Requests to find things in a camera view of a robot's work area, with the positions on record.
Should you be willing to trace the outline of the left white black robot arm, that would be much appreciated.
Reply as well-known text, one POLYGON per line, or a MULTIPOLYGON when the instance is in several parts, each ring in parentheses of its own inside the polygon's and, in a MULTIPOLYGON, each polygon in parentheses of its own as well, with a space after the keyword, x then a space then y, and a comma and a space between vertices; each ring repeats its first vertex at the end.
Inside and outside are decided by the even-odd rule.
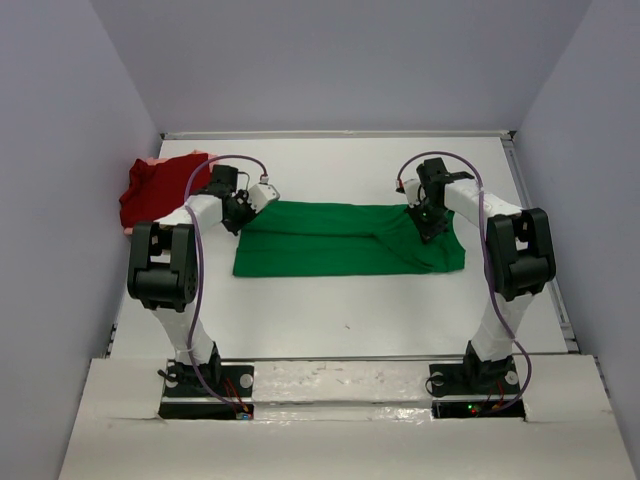
POLYGON ((232 406, 216 392, 224 382, 216 343, 200 320, 205 260, 202 232, 222 225, 233 235, 280 198, 265 166, 259 181, 238 187, 241 171, 206 160, 190 174, 183 203, 152 222, 139 222, 131 236, 127 291, 151 311, 174 349, 174 371, 160 371, 168 382, 189 385, 232 406))

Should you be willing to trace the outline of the green t shirt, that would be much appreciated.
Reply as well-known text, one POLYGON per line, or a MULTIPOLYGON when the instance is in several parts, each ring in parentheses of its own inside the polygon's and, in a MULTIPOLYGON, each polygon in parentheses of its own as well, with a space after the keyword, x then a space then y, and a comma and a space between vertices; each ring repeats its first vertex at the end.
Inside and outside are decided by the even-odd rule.
POLYGON ((448 274, 465 263, 465 249, 451 229, 424 242, 403 205, 277 201, 243 228, 233 275, 448 274))

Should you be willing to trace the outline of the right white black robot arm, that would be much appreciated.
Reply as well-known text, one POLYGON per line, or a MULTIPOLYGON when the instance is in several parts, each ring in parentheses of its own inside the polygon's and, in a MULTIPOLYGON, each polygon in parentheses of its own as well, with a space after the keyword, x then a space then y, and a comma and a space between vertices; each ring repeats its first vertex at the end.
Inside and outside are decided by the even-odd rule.
POLYGON ((450 230, 450 214, 477 228, 489 296, 463 359, 432 365, 426 388, 435 398, 492 395, 497 388, 519 398, 528 382, 518 378, 513 358, 522 347, 517 330, 534 297, 556 275, 548 215, 487 192, 472 164, 449 171, 447 156, 430 151, 412 157, 417 176, 398 178, 396 190, 405 195, 406 212, 425 244, 450 230))

